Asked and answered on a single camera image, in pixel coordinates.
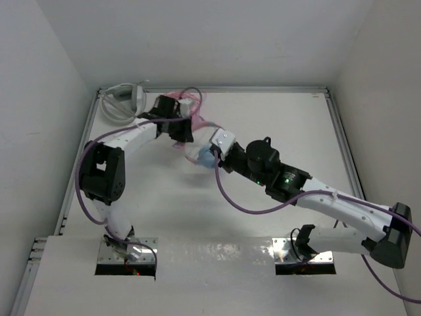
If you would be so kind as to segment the blue pink cat-ear headphones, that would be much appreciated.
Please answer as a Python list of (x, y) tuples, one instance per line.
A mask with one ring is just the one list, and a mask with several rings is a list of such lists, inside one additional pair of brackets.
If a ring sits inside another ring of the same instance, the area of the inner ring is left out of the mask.
[(207, 121), (202, 116), (196, 115), (192, 119), (192, 143), (175, 142), (172, 147), (182, 151), (184, 157), (194, 165), (199, 165), (207, 169), (215, 166), (214, 156), (211, 153), (211, 138), (213, 134), (221, 128), (217, 123)]

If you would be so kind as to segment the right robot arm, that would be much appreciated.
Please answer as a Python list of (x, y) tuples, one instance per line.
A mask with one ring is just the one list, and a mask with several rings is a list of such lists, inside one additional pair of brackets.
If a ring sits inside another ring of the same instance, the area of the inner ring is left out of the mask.
[(218, 140), (213, 153), (218, 167), (236, 172), (264, 187), (266, 195), (282, 207), (298, 206), (318, 211), (346, 224), (343, 230), (323, 229), (306, 224), (291, 240), (297, 259), (310, 261), (325, 251), (368, 255), (377, 263), (393, 269), (405, 266), (412, 234), (410, 207), (371, 204), (340, 192), (309, 173), (280, 161), (271, 139), (251, 142), (242, 148), (235, 140)]

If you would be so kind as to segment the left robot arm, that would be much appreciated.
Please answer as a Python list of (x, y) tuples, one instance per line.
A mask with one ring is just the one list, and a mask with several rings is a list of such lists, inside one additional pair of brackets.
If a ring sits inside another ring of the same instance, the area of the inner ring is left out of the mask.
[(177, 97), (159, 95), (152, 108), (136, 114), (128, 126), (85, 145), (76, 167), (77, 200), (89, 221), (105, 228), (107, 242), (116, 251), (129, 254), (146, 248), (117, 204), (126, 187), (126, 158), (162, 134), (179, 144), (191, 143), (202, 103), (201, 95), (193, 97), (187, 90)]

